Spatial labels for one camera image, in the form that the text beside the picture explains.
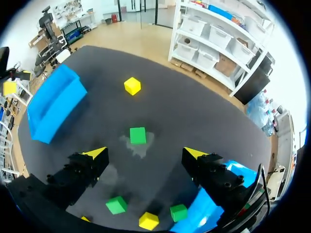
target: wooden floor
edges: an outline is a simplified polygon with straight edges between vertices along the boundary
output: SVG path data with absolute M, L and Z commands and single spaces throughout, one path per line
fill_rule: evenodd
M 114 50 L 120 50 L 131 53 L 140 57 L 147 58 L 151 61 L 162 64 L 171 69 L 177 70 L 195 79 L 207 88 L 216 92 L 241 111 L 245 112 L 244 105 L 235 97 L 229 97 L 229 90 L 213 78 L 200 79 L 194 73 L 185 71 L 180 67 L 176 67 L 168 62 L 172 29 L 155 26 L 155 25 L 140 25 L 140 23 L 120 22 L 111 25 L 100 25 L 98 28 L 87 33 L 82 39 L 71 45 L 74 48 L 80 48 L 84 45 L 92 45 L 104 47 Z M 47 67 L 47 71 L 51 72 L 51 67 Z M 43 83 L 41 77 L 34 79 L 31 82 L 31 92 L 34 94 Z M 22 108 L 15 120 L 15 127 L 12 130 L 14 144 L 13 156 L 17 168 L 21 174 L 28 176 L 26 166 L 23 161 L 19 141 L 18 141 L 18 125 L 25 112 Z

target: floor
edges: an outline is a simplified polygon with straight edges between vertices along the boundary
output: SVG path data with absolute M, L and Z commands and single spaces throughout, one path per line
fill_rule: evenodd
M 172 28 L 174 21 L 174 14 L 175 14 L 175 6 L 171 6 L 164 9 L 158 9 L 157 24 Z M 155 16 L 156 10 L 149 9 L 146 10 L 146 12 L 142 10 L 141 12 L 122 13 L 122 20 L 126 22 L 137 22 L 137 23 L 140 23 L 141 20 L 142 23 L 154 24 Z
M 84 45 L 93 45 L 114 50 L 121 50 L 140 57 L 147 58 L 171 69 L 177 70 L 188 75 L 190 78 L 198 81 L 205 87 L 211 89 L 224 99 L 231 102 L 238 109 L 245 112 L 244 105 L 235 97 L 229 97 L 229 90 L 221 83 L 213 78 L 200 79 L 194 73 L 183 70 L 168 62 L 168 54 L 170 48 L 172 29 L 140 23 L 120 22 L 111 25 L 99 25 L 98 28 L 89 32 L 84 38 L 72 44 L 71 48 L 80 48 Z M 43 83 L 41 77 L 34 79 L 31 82 L 31 92 L 35 93 Z M 18 125 L 25 112 L 22 108 L 15 120 L 15 127 L 12 134 L 14 138 L 13 154 L 18 170 L 25 177 L 28 176 L 27 168 L 24 164 L 19 141 L 18 141 Z

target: cardboard box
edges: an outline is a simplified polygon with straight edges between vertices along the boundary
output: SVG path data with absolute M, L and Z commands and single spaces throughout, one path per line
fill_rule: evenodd
M 245 40 L 242 40 L 241 38 L 237 38 L 237 40 L 248 48 L 248 43 Z
M 230 77 L 237 64 L 221 53 L 219 56 L 219 62 L 216 63 L 215 69 L 223 73 L 225 76 Z
M 206 79 L 206 77 L 207 77 L 206 73 L 204 73 L 198 69 L 195 71 L 195 74 L 199 75 L 201 79 Z
M 192 72 L 192 71 L 194 70 L 194 67 L 188 65 L 187 63 L 183 63 L 183 64 L 181 65 L 181 67 L 182 67 L 183 69 L 187 70 L 187 71 L 190 71 L 190 72 Z
M 181 65 L 183 64 L 183 62 L 181 62 L 177 59 L 174 59 L 174 58 L 171 59 L 171 63 L 177 67 L 181 67 Z
M 57 27 L 55 23 L 52 23 L 52 29 L 53 29 L 53 32 L 55 33 L 56 36 L 59 36 L 62 34 L 59 27 Z M 48 45 L 48 43 L 47 43 L 48 41 L 49 40 L 45 37 L 44 30 L 41 29 L 38 32 L 38 35 L 35 38 L 33 38 L 28 43 L 28 45 L 30 48 L 36 46 L 38 48 L 38 50 L 41 51 Z

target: white storage bin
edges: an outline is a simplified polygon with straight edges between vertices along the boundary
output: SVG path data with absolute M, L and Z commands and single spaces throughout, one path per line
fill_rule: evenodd
M 226 33 L 221 26 L 210 26 L 208 40 L 220 48 L 225 49 L 232 38 L 233 36 Z
M 182 37 L 177 42 L 176 53 L 179 56 L 191 60 L 198 49 L 199 42 L 191 38 Z
M 255 56 L 255 54 L 240 41 L 235 39 L 231 47 L 232 55 L 238 58 L 244 64 L 248 64 L 249 61 Z
M 206 24 L 207 23 L 202 21 L 198 16 L 185 15 L 181 29 L 194 35 L 201 36 L 203 28 Z
M 212 69 L 217 62 L 219 62 L 219 53 L 208 46 L 201 45 L 197 64 L 203 68 Z
M 245 16 L 245 28 L 246 30 L 260 43 L 262 43 L 266 37 L 266 30 L 255 20 L 249 16 Z

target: metal rack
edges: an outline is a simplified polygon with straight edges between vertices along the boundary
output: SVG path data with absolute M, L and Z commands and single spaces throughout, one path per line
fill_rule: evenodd
M 0 103 L 3 106 L 6 99 L 1 96 Z M 19 172 L 15 170 L 12 158 L 13 136 L 9 129 L 10 116 L 7 116 L 3 109 L 3 115 L 0 121 L 0 183 L 10 183 L 15 176 L 19 176 Z M 5 159 L 10 158 L 10 166 L 5 166 Z

